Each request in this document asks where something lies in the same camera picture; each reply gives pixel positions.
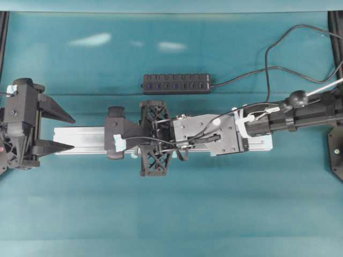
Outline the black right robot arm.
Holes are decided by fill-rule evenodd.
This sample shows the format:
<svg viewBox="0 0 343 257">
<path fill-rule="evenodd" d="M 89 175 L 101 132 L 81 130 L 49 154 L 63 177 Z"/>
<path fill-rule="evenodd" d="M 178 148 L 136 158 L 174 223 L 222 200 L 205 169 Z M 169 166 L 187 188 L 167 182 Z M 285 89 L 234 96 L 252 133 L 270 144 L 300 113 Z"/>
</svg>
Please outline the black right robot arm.
<svg viewBox="0 0 343 257">
<path fill-rule="evenodd" d="M 141 119 L 136 123 L 126 119 L 123 107 L 108 109 L 104 149 L 112 160 L 122 159 L 127 150 L 136 150 L 144 177 L 165 176 L 173 156 L 186 161 L 190 150 L 202 146 L 213 156 L 268 150 L 276 131 L 329 125 L 330 168 L 337 178 L 342 178 L 339 88 L 317 94 L 298 90 L 283 101 L 249 104 L 220 115 L 171 117 L 163 101 L 145 101 L 140 108 Z"/>
</svg>

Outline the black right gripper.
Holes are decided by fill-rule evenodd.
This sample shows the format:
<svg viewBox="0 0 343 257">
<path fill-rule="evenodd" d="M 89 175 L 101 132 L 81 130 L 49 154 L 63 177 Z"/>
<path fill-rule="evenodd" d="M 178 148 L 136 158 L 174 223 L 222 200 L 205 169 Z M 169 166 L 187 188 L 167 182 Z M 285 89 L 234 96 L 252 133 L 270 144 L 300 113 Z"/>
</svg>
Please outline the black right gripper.
<svg viewBox="0 0 343 257">
<path fill-rule="evenodd" d="M 123 139 L 126 140 L 126 150 L 134 149 L 140 154 L 141 176 L 165 176 L 176 150 L 167 104 L 149 100 L 142 102 L 140 109 L 140 121 L 125 119 Z"/>
</svg>

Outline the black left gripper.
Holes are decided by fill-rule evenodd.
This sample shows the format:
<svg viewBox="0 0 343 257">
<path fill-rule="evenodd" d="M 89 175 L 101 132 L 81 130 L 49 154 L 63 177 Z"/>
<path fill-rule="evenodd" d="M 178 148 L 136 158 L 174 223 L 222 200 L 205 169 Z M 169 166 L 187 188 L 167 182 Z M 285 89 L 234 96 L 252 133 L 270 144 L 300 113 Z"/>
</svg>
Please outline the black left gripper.
<svg viewBox="0 0 343 257">
<path fill-rule="evenodd" d="M 50 96 L 45 87 L 33 83 L 7 96 L 2 109 L 1 140 L 8 155 L 8 169 L 40 166 L 39 157 L 74 149 L 74 146 L 40 138 L 41 118 L 74 124 L 76 121 Z"/>
</svg>

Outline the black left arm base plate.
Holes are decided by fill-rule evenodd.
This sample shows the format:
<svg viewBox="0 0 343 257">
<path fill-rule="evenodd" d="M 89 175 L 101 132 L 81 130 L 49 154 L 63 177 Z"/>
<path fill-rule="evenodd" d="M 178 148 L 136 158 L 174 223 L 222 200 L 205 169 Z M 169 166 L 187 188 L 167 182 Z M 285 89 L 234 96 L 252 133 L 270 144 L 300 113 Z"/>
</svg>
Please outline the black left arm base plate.
<svg viewBox="0 0 343 257">
<path fill-rule="evenodd" d="M 8 169 L 8 155 L 6 152 L 5 144 L 1 140 L 0 143 L 0 176 L 3 175 Z"/>
</svg>

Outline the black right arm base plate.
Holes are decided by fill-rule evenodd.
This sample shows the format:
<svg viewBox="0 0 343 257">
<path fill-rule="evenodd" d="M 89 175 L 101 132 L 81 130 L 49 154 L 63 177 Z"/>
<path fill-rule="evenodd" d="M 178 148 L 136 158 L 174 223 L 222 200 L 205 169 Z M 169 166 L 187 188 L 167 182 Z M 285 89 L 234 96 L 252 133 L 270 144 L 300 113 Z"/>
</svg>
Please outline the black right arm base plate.
<svg viewBox="0 0 343 257">
<path fill-rule="evenodd" d="M 342 127 L 334 127 L 327 135 L 330 169 L 340 181 L 343 180 L 342 138 Z"/>
</svg>

